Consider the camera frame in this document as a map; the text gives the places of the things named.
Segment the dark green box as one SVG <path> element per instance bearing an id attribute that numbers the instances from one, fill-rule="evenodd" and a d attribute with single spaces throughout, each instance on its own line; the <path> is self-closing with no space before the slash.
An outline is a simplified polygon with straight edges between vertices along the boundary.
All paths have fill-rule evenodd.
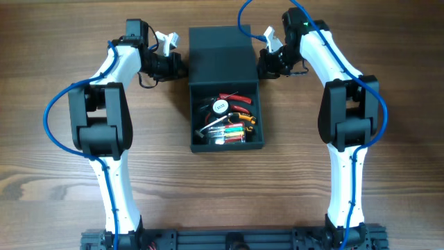
<path id="1" fill-rule="evenodd" d="M 251 39 L 236 26 L 209 26 L 189 29 L 189 91 L 191 106 L 191 145 L 194 153 L 261 149 L 264 146 L 259 78 Z M 208 144 L 194 131 L 213 122 L 209 111 L 196 112 L 196 102 L 220 93 L 252 99 L 252 104 L 231 101 L 247 108 L 256 117 L 255 132 L 247 134 L 245 143 Z"/>

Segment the red handled snips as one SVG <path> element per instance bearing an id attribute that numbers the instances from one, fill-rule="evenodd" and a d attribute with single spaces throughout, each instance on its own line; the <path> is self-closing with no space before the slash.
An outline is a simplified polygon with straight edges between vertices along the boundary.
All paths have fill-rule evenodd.
<path id="1" fill-rule="evenodd" d="M 248 105 L 251 105 L 252 102 L 253 102 L 252 99 L 250 99 L 248 97 L 245 97 L 245 96 L 241 96 L 241 95 L 235 94 L 235 95 L 233 95 L 233 96 L 231 96 L 231 97 L 229 97 L 228 99 L 225 99 L 225 100 L 228 101 L 229 104 L 230 104 L 230 112 L 250 114 L 250 111 L 247 108 L 244 108 L 244 107 L 236 105 L 236 104 L 231 104 L 230 102 L 231 101 L 237 101 L 237 102 L 242 102 L 242 103 L 246 103 Z"/>

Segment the orange black needle-nose pliers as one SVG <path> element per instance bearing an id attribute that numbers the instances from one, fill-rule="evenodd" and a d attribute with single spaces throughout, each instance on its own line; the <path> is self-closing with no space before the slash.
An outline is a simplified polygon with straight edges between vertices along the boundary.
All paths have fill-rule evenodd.
<path id="1" fill-rule="evenodd" d="M 246 132 L 254 133 L 255 125 L 257 124 L 256 117 L 243 113 L 243 112 L 234 112 L 232 116 L 228 119 L 228 122 L 231 124 L 242 123 Z"/>

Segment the silver metal socket wrench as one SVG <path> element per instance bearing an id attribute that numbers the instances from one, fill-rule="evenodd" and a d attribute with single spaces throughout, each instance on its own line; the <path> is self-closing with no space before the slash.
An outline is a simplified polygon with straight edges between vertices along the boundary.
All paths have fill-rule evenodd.
<path id="1" fill-rule="evenodd" d="M 194 135 L 197 135 L 198 137 L 203 138 L 203 137 L 204 137 L 204 133 L 205 133 L 210 127 L 212 127 L 213 125 L 219 124 L 219 123 L 221 123 L 221 122 L 224 122 L 225 120 L 227 120 L 227 119 L 230 118 L 231 116 L 233 116 L 233 113 L 232 113 L 232 112 L 230 112 L 230 113 L 228 113 L 228 114 L 226 114 L 226 115 L 224 115 L 224 116 L 222 116 L 222 117 L 220 117 L 220 118 L 214 120 L 213 122 L 209 123 L 208 125 L 206 125 L 206 126 L 200 128 L 200 129 L 195 130 L 195 131 L 194 131 Z"/>

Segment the clear pack coloured screwdrivers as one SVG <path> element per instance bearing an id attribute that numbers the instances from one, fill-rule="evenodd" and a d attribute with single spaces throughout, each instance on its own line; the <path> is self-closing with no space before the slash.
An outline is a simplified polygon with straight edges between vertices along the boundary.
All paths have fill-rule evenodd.
<path id="1" fill-rule="evenodd" d="M 208 144 L 245 143 L 247 134 L 255 131 L 253 126 L 246 126 L 243 122 L 212 126 L 205 134 Z"/>

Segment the black red small screwdriver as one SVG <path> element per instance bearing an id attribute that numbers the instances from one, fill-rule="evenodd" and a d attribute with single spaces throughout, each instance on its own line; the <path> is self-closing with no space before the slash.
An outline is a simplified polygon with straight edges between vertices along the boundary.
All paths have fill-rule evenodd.
<path id="1" fill-rule="evenodd" d="M 206 110 L 209 110 L 212 106 L 212 104 L 215 101 L 218 101 L 219 99 L 228 99 L 229 97 L 235 95 L 236 92 L 232 93 L 232 94 L 220 94 L 217 97 L 206 97 L 204 99 L 199 99 L 196 102 L 197 107 L 195 108 L 195 111 L 198 113 L 202 113 L 205 112 Z"/>

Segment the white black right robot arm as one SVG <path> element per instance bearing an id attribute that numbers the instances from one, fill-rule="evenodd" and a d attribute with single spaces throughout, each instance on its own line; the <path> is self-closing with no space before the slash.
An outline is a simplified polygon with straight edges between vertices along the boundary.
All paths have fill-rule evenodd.
<path id="1" fill-rule="evenodd" d="M 323 84 L 318 133 L 326 143 L 331 164 L 331 196 L 320 229 L 304 229 L 303 242 L 319 249 L 369 249 L 370 238 L 361 208 L 363 163 L 366 145 L 377 132 L 379 83 L 356 70 L 335 45 L 327 24 L 312 20 L 301 7 L 282 15 L 285 42 L 268 27 L 266 46 L 257 64 L 261 79 L 294 76 L 297 63 L 309 63 Z"/>

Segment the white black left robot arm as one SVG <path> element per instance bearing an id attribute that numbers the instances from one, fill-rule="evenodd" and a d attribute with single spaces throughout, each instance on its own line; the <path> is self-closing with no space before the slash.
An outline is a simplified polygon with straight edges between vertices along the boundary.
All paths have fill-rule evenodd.
<path id="1" fill-rule="evenodd" d="M 126 22 L 126 33 L 111 41 L 107 58 L 86 83 L 68 92 L 74 146 L 96 174 L 105 208 L 105 228 L 82 235 L 82 249 L 154 249 L 133 198 L 128 153 L 133 124 L 126 89 L 135 76 L 146 74 L 156 83 L 185 78 L 188 69 L 174 50 L 177 33 L 154 33 L 149 46 L 148 23 Z"/>

